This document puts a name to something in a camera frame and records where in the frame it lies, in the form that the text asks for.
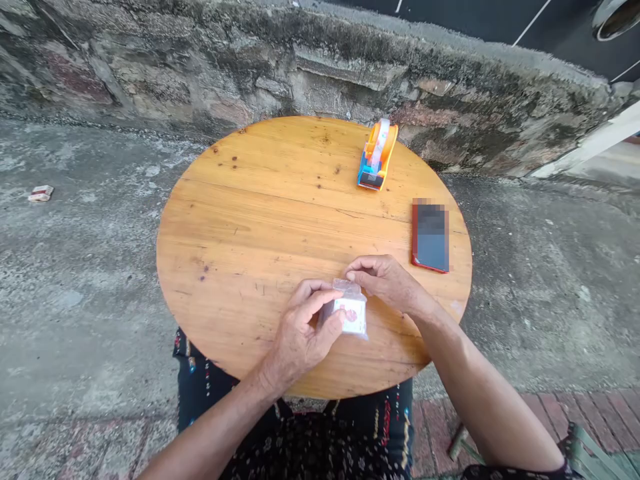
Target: clear plastic bag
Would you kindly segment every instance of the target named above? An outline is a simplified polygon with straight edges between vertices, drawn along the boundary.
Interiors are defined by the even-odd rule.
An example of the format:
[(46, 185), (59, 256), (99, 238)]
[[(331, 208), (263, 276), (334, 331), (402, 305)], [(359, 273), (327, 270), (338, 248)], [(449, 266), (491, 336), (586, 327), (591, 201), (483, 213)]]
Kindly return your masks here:
[(343, 292), (342, 298), (325, 304), (320, 310), (318, 326), (322, 328), (325, 320), (336, 310), (344, 310), (347, 318), (342, 326), (343, 333), (357, 335), (368, 340), (367, 336), (367, 298), (363, 295), (360, 285), (349, 280), (333, 279), (334, 290)]

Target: brick pavement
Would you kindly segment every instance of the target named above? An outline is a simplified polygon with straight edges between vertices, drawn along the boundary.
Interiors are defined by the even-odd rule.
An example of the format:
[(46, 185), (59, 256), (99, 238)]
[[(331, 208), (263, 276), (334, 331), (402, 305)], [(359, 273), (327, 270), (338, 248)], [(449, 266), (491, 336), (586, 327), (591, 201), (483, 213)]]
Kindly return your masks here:
[[(589, 432), (606, 452), (640, 480), (640, 390), (523, 394), (555, 439), (569, 421)], [(456, 478), (471, 463), (447, 448), (458, 426), (448, 399), (414, 402), (416, 479)], [(120, 480), (135, 478), (175, 436), (175, 418), (75, 419), (27, 423), (0, 430), (0, 471), (12, 480)]]

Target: person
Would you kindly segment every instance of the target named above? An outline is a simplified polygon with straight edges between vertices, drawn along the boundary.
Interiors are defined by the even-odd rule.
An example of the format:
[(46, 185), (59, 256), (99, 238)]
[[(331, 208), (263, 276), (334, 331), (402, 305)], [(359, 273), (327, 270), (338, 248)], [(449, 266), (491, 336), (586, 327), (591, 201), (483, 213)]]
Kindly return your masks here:
[[(464, 479), (573, 478), (520, 395), (392, 256), (358, 257), (345, 276), (415, 322), (487, 465), (466, 468)], [(179, 331), (180, 434), (140, 478), (410, 478), (411, 380), (372, 395), (330, 401), (322, 413), (293, 415), (280, 398), (340, 336), (344, 312), (334, 313), (318, 330), (309, 325), (314, 313), (340, 296), (322, 280), (302, 281), (282, 314), (273, 347), (240, 382)]]

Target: dark patterned clothing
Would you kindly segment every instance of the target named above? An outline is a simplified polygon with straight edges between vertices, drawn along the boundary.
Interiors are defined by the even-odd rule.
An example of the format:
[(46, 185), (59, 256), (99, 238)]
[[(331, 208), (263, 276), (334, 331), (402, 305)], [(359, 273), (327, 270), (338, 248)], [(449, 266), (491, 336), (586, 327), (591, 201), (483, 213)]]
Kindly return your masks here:
[(532, 472), (507, 467), (472, 465), (462, 474), (462, 480), (571, 480), (581, 479), (568, 463), (555, 472)]
[[(178, 431), (182, 432), (239, 381), (202, 356), (180, 329), (173, 356), (180, 362)], [(221, 478), (411, 478), (412, 401), (412, 380), (370, 395), (332, 400), (322, 413), (294, 415), (279, 399), (242, 441)], [(510, 476), (510, 472), (520, 476)], [(564, 474), (544, 474), (546, 478), (528, 475), (512, 469), (473, 466), (465, 470), (463, 478), (571, 478)]]

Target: wood grain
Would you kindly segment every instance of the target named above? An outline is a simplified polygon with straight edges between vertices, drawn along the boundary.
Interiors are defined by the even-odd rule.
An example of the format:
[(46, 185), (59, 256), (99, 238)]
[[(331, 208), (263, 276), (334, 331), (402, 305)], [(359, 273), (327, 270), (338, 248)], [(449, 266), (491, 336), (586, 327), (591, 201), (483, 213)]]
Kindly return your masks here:
[[(158, 276), (190, 340), (242, 379), (266, 354), (304, 278), (331, 281), (358, 255), (390, 253), (460, 321), (471, 288), (471, 244), (454, 199), (416, 154), (397, 144), (381, 192), (357, 186), (369, 129), (285, 117), (208, 148), (178, 180), (157, 240)], [(410, 264), (411, 204), (449, 210), (451, 272)], [(342, 335), (290, 395), (346, 398), (382, 390), (429, 362), (419, 332), (375, 297), (369, 340)]]

